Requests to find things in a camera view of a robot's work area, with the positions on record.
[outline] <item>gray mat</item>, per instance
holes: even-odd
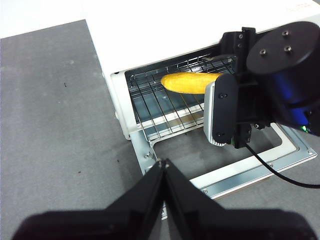
[[[1,39],[0,86],[1,239],[32,214],[102,209],[141,178],[84,20]],[[303,136],[320,153],[320,139]],[[285,174],[320,183],[319,172],[316,158]],[[320,236],[319,190],[271,177],[218,202],[296,211]],[[166,220],[159,236],[169,237]]]

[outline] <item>white wall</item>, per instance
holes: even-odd
[[[84,19],[80,0],[0,0],[0,38]]]

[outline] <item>oven rack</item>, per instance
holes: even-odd
[[[131,75],[127,87],[136,123],[146,140],[156,143],[203,126],[204,94],[169,91],[160,82],[164,75],[177,72],[234,74],[235,65],[235,56],[210,58],[206,54]]]

